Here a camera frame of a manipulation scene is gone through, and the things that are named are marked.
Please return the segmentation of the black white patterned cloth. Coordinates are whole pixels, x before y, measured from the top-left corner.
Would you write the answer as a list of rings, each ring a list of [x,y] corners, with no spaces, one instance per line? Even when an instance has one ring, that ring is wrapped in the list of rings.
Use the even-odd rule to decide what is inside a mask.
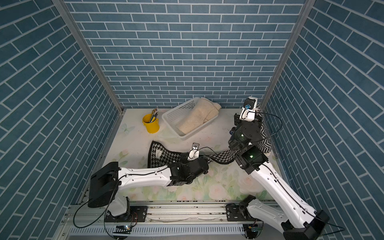
[[[206,157],[208,163],[216,162],[221,165],[228,165],[232,162],[237,162],[241,169],[246,170],[248,174],[253,171],[259,171],[261,166],[272,168],[268,157],[265,155],[266,152],[270,151],[272,144],[269,140],[270,136],[266,134],[266,128],[263,123],[262,115],[267,113],[256,112],[255,120],[253,122],[259,122],[261,126],[261,134],[263,139],[256,143],[249,143],[248,146],[241,150],[228,150],[220,153],[214,152],[212,155],[202,155],[200,157]],[[240,123],[240,115],[235,114],[235,126]],[[178,163],[188,161],[187,153],[172,152],[167,150],[161,143],[153,141],[151,149],[149,151],[149,163],[150,167],[161,167],[167,165],[168,167],[172,163]]]

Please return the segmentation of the beige knitted scarf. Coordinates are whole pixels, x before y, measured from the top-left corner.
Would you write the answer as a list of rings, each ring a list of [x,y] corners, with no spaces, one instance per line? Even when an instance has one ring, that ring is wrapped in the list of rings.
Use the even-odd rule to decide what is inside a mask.
[[[178,124],[183,134],[188,134],[219,114],[221,105],[206,98],[200,98],[194,109]]]

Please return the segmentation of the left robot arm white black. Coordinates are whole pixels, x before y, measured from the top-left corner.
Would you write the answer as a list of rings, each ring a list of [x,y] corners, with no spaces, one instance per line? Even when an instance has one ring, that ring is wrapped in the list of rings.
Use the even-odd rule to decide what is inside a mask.
[[[129,211],[129,198],[123,195],[123,190],[189,185],[195,178],[207,174],[208,170],[206,157],[149,169],[121,168],[117,162],[111,162],[91,176],[88,207],[107,206],[112,216],[121,216]]]

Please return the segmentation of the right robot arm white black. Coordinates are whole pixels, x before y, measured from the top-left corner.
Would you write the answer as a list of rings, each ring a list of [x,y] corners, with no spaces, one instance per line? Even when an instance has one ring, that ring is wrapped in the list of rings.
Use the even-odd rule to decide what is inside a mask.
[[[279,205],[265,206],[256,197],[248,196],[241,203],[248,214],[277,229],[286,240],[316,240],[330,218],[325,211],[317,211],[306,203],[257,147],[257,141],[262,139],[261,123],[237,121],[230,134],[229,148],[236,152],[239,167],[256,179]]]

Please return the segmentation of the white plastic mesh basket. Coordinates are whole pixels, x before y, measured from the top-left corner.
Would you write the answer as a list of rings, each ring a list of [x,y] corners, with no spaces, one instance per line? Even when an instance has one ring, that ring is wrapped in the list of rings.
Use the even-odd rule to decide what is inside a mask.
[[[189,101],[186,101],[185,103],[163,113],[162,119],[164,123],[167,125],[167,127],[171,130],[173,134],[175,134],[179,139],[181,140],[186,140],[189,137],[191,137],[193,134],[197,133],[200,131],[202,128],[206,127],[209,125],[214,119],[216,119],[219,115],[215,116],[208,122],[204,123],[197,129],[191,131],[188,134],[183,134],[179,129],[178,129],[178,124],[181,123],[181,121],[194,109],[196,106],[198,100],[200,98],[193,98]]]

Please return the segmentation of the yellow cup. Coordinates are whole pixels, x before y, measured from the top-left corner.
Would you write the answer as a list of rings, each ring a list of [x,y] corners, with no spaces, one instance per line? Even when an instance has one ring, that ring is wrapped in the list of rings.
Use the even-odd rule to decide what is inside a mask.
[[[145,126],[146,130],[150,134],[155,134],[159,131],[159,119],[152,117],[151,114],[147,114],[143,117],[142,123]]]

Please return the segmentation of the floral table mat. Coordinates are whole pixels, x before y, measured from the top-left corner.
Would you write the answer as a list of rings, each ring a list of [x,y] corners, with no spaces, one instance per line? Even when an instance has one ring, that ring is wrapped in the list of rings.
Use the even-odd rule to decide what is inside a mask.
[[[161,143],[167,150],[187,152],[193,143],[198,143],[203,154],[219,153],[228,149],[229,131],[234,126],[234,114],[240,109],[221,109],[212,123],[199,130],[189,138],[178,138],[171,129],[159,120],[160,129],[155,134],[148,133],[142,123],[150,109],[128,109],[112,146],[104,161],[118,162],[120,167],[144,169],[148,166],[148,153],[152,141]],[[133,201],[211,201],[242,200],[253,195],[259,200],[272,200],[272,196],[242,170],[236,162],[229,165],[209,164],[209,172],[196,178],[192,184],[181,187],[137,187],[128,188],[122,194]]]

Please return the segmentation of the aluminium front rail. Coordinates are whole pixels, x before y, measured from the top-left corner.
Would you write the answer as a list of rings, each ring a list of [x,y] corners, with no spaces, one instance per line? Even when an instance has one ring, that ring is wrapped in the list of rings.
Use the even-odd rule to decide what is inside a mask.
[[[133,202],[131,206],[148,206],[148,212],[143,223],[229,223],[227,221],[226,205],[238,203],[229,202]],[[253,200],[247,208],[256,223],[264,222],[270,226],[280,226],[288,220],[287,215],[274,202],[260,202]],[[66,213],[66,217],[77,224],[89,224],[92,221],[105,222],[108,208],[89,208],[88,206],[73,205]],[[235,223],[253,223],[241,221]]]

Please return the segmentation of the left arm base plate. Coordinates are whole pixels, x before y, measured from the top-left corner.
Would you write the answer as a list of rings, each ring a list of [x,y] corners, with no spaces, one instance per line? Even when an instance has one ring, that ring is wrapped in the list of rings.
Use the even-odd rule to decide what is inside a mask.
[[[105,216],[106,223],[143,223],[146,220],[148,206],[131,206],[130,210],[120,216],[114,217],[110,211]]]

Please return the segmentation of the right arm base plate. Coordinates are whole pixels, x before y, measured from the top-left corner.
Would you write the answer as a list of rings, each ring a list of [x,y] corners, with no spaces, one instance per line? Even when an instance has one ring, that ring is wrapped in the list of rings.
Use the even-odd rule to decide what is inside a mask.
[[[244,206],[227,204],[225,209],[228,222],[255,221],[255,218],[251,217],[247,208]]]

